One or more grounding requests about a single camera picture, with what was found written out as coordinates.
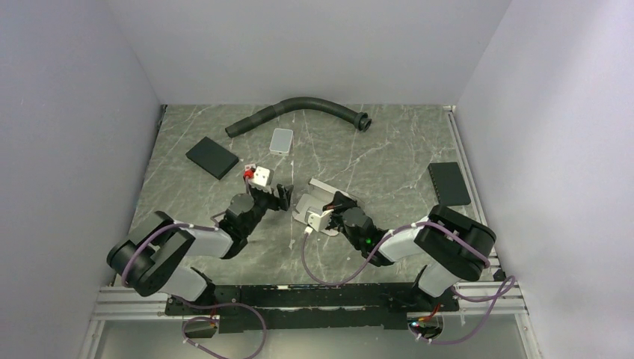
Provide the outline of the white cardboard box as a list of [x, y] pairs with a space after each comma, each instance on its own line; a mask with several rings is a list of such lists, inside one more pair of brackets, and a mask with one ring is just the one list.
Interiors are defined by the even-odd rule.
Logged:
[[[316, 207], [318, 209], [324, 210], [324, 205], [332, 201], [333, 195], [336, 191], [341, 191], [347, 194], [349, 197], [357, 200], [361, 209], [363, 209], [365, 206], [365, 203], [358, 196], [335, 188], [325, 182], [322, 182], [319, 179], [311, 178], [308, 182], [308, 186], [309, 189], [306, 193], [301, 195], [299, 201], [292, 210], [293, 219], [303, 225], [306, 225], [305, 216], [307, 209], [309, 207]], [[339, 232], [335, 230], [330, 230], [329, 236], [336, 236], [338, 234]]]

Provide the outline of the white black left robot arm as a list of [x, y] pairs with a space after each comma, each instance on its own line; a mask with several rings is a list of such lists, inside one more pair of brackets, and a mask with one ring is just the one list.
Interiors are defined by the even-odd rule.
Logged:
[[211, 227], [176, 221], [167, 213], [154, 212], [117, 243], [106, 262], [142, 297], [157, 292], [172, 295], [197, 314], [215, 303], [215, 284], [202, 271], [184, 265], [191, 256], [228, 260], [239, 254], [267, 211], [287, 211], [293, 185], [278, 184], [275, 190], [250, 187], [236, 194]]

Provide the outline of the clear white plastic case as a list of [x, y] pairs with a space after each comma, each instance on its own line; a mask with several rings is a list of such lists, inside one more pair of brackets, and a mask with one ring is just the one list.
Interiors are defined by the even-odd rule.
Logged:
[[276, 128], [273, 131], [269, 151], [271, 154], [287, 156], [293, 145], [294, 132], [291, 129]]

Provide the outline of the black flat rectangular box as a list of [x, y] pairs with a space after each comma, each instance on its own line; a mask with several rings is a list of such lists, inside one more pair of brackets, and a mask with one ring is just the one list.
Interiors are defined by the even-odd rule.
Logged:
[[217, 180], [222, 180], [239, 162], [237, 155], [208, 137], [203, 137], [185, 156]]

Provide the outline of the aluminium frame rail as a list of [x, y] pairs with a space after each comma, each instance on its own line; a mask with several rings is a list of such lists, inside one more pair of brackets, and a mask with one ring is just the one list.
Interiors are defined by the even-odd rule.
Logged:
[[164, 319], [167, 295], [142, 297], [133, 289], [107, 286], [100, 289], [91, 318], [104, 321], [145, 321]]

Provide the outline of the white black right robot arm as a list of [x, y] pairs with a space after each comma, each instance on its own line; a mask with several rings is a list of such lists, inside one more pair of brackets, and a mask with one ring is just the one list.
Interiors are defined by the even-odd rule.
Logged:
[[358, 205], [338, 191], [321, 208], [320, 229], [336, 230], [374, 266], [391, 266], [406, 257], [429, 257], [417, 275], [412, 300], [430, 310], [461, 280], [477, 281], [490, 265], [496, 234], [487, 226], [447, 206], [433, 206], [427, 216], [395, 229], [381, 229]]

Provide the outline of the black mounting base rail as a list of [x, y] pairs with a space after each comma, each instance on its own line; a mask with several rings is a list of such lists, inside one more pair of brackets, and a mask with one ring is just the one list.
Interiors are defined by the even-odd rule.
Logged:
[[269, 329], [382, 327], [406, 328], [406, 321], [434, 308], [456, 312], [458, 301], [447, 289], [439, 298], [416, 294], [409, 283], [353, 283], [341, 287], [317, 284], [291, 286], [218, 285], [215, 303], [195, 308], [169, 297], [168, 316], [219, 317], [222, 334], [258, 330], [262, 322], [243, 304], [256, 309]]

